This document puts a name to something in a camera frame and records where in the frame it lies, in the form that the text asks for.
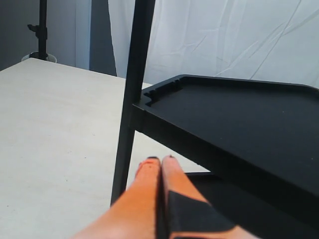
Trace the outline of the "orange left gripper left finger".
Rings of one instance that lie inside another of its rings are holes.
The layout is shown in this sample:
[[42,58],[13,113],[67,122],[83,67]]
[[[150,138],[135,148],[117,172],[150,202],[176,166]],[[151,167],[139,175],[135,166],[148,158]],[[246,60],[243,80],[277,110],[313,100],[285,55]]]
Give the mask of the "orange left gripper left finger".
[[131,186],[95,222],[74,239],[155,239],[161,163],[149,157],[139,164]]

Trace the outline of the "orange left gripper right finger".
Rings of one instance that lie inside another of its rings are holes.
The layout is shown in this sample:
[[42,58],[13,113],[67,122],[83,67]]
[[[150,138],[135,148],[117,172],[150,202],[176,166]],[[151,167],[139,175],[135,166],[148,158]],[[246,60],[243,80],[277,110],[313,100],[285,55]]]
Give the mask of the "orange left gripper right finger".
[[189,180],[175,157],[165,157],[161,170],[170,239],[257,238],[219,213]]

